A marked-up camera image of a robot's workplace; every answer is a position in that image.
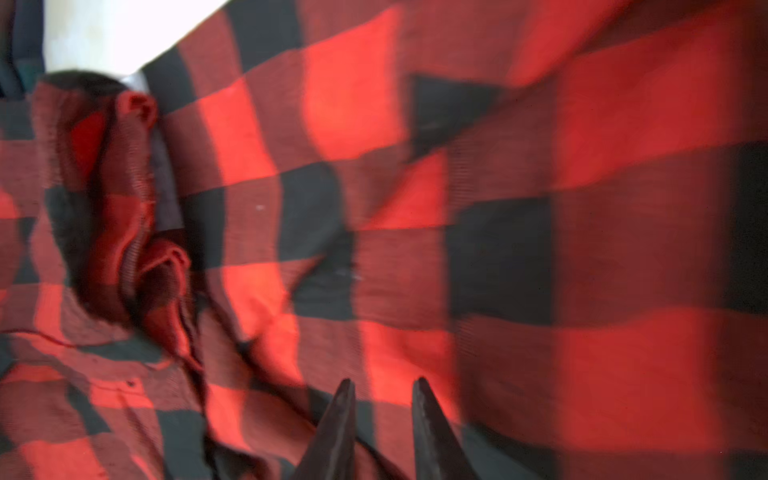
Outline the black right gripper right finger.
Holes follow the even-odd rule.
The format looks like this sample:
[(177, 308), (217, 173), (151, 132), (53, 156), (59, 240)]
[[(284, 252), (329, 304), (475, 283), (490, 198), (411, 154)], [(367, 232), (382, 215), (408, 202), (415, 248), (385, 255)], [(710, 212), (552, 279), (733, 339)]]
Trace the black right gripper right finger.
[(478, 480), (429, 382), (412, 386), (415, 473), (418, 480)]

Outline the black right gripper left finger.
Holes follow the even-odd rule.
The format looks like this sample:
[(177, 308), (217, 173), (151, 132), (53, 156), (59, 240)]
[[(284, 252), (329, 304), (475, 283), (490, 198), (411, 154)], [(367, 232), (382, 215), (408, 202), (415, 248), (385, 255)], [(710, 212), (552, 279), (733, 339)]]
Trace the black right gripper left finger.
[(344, 379), (325, 410), (316, 434), (296, 466), (292, 479), (353, 479), (355, 442), (355, 385), (350, 379)]

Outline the folded brown plaid shirt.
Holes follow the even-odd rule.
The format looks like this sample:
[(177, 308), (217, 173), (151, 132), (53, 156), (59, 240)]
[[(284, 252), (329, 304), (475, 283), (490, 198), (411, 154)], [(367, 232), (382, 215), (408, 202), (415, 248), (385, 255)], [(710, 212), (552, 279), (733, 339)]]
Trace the folded brown plaid shirt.
[(45, 72), (44, 1), (1, 0), (1, 97), (20, 100)]

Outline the red black plaid shirt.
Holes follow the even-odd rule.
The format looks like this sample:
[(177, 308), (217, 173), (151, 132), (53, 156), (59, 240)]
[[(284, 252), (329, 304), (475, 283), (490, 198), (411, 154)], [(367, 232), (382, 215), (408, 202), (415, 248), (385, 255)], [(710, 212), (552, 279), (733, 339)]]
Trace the red black plaid shirt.
[(1, 475), (767, 475), (763, 1), (230, 1), (1, 97)]

